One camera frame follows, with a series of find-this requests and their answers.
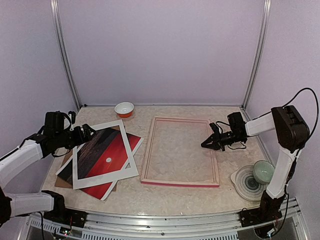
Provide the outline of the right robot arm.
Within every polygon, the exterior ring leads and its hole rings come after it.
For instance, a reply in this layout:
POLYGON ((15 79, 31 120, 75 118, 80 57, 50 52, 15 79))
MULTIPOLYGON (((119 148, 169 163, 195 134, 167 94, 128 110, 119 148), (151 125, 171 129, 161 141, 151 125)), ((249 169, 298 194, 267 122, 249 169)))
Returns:
POLYGON ((279 143, 279 154, 275 171, 263 192, 256 218, 266 222, 279 212, 287 192, 300 151, 310 138, 310 130, 298 110, 293 105, 273 107, 271 111, 254 120, 245 122, 240 112, 227 116, 228 132, 221 132, 216 123, 210 123, 213 133, 201 143, 201 147, 215 151, 225 150, 234 143, 246 143, 249 137, 275 130, 279 143))

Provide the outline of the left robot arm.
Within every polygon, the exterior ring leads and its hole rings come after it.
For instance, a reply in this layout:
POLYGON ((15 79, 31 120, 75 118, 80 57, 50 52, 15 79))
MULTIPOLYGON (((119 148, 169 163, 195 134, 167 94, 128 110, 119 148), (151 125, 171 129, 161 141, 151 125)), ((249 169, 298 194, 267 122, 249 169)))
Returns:
MULTIPOLYGON (((73 126, 76 120, 74 111, 64 113, 51 111, 45 114, 44 125, 37 133, 25 138, 20 145, 0 159, 0 188, 33 163, 54 155, 64 148, 72 150, 91 141, 97 134, 88 124, 73 126)), ((65 207, 64 197, 52 191, 39 193, 0 192, 0 222, 4 224, 13 217, 22 217, 31 213, 44 212, 63 223, 70 218, 65 207)))

